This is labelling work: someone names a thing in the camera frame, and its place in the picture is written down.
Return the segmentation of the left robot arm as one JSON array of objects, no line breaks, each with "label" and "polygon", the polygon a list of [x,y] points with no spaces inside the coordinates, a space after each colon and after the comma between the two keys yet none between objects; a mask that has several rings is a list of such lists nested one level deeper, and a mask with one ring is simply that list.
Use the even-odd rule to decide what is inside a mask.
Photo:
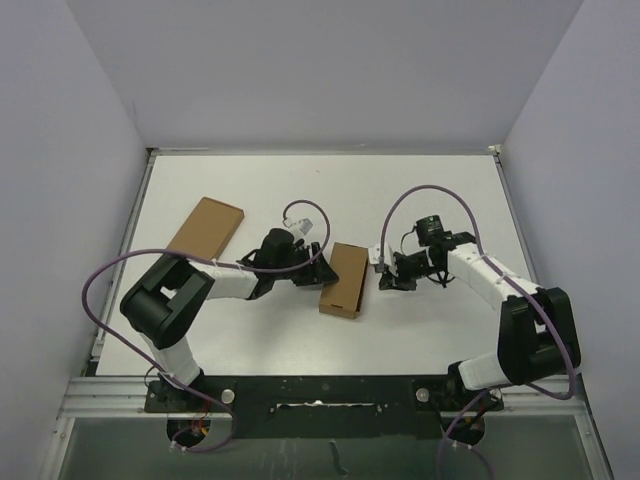
[{"label": "left robot arm", "polygon": [[167,397],[178,409],[193,410],[203,398],[198,380],[204,373],[187,340],[203,304],[214,299],[256,300],[280,280],[297,287],[324,287],[337,283],[339,275],[319,243],[305,242],[303,230],[273,228],[238,266],[202,265],[163,254],[125,294],[120,312],[150,348],[166,375]]}]

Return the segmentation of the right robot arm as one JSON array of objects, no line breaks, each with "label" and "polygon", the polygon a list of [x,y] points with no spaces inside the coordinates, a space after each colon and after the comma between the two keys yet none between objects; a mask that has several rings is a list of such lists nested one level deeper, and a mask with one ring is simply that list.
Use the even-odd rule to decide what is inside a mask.
[{"label": "right robot arm", "polygon": [[494,257],[480,252],[469,232],[443,228],[440,217],[418,220],[412,232],[421,249],[406,255],[388,244],[368,249],[369,262],[381,275],[381,290],[414,291],[421,279],[445,287],[459,280],[498,314],[496,350],[452,366],[444,385],[446,400],[464,409],[481,389],[531,385],[557,374],[575,374],[581,351],[568,294],[545,289],[517,276]]}]

